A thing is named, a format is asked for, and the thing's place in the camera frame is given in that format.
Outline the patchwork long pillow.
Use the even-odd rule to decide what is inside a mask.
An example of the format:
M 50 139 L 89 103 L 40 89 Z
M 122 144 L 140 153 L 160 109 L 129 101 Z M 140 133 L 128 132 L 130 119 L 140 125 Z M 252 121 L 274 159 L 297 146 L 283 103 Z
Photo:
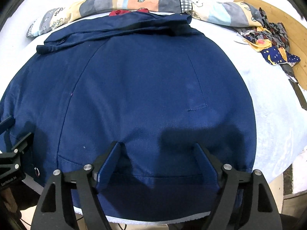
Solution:
M 26 33 L 35 38 L 75 20 L 117 10 L 191 15 L 194 19 L 237 28 L 263 26 L 260 11 L 245 2 L 203 2 L 200 0 L 84 0 L 68 7 L 47 11 L 35 20 Z

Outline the colourful patterned cloth pile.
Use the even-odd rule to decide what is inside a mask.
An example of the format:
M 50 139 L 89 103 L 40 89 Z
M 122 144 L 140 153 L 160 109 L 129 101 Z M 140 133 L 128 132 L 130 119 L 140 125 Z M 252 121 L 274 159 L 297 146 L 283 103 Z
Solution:
M 301 59 L 290 53 L 290 42 L 284 25 L 281 22 L 269 22 L 263 9 L 260 8 L 259 12 L 263 26 L 238 28 L 237 32 L 270 65 L 288 64 L 293 67 L 298 64 Z

